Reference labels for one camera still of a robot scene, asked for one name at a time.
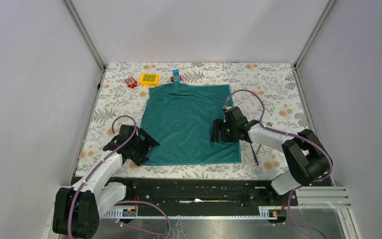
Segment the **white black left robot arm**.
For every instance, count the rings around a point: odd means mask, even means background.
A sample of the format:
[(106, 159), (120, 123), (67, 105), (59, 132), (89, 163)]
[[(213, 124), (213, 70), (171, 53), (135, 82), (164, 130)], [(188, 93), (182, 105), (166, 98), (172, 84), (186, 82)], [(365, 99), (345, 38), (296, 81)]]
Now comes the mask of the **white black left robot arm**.
[(72, 186), (58, 190), (52, 231), (73, 238), (92, 238), (101, 217), (115, 203), (127, 205), (134, 200), (133, 189), (110, 182), (110, 177), (128, 159), (137, 166), (148, 162), (147, 154), (159, 145), (144, 129), (122, 125), (119, 134), (103, 147), (96, 165)]

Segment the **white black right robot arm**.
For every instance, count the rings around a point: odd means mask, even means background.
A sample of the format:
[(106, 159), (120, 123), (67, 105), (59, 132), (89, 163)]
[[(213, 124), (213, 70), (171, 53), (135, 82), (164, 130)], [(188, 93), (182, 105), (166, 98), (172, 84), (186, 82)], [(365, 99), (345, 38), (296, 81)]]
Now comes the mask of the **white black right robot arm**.
[(268, 203), (278, 205), (289, 191), (329, 177), (332, 159), (312, 130), (291, 133), (274, 129), (259, 120), (247, 120), (239, 107), (223, 112), (224, 118), (213, 120), (211, 142), (246, 141), (275, 149), (285, 156), (288, 170), (277, 176), (266, 190)]

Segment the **teal cloth napkin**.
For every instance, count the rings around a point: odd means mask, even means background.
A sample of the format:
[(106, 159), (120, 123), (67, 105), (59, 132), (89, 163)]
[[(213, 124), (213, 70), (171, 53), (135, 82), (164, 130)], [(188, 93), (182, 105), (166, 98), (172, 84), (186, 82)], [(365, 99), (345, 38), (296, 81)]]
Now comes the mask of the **teal cloth napkin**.
[(147, 166), (240, 163), (238, 142), (210, 142), (214, 119), (224, 118), (222, 107), (230, 85), (165, 84), (149, 89), (141, 128), (160, 146), (149, 153)]

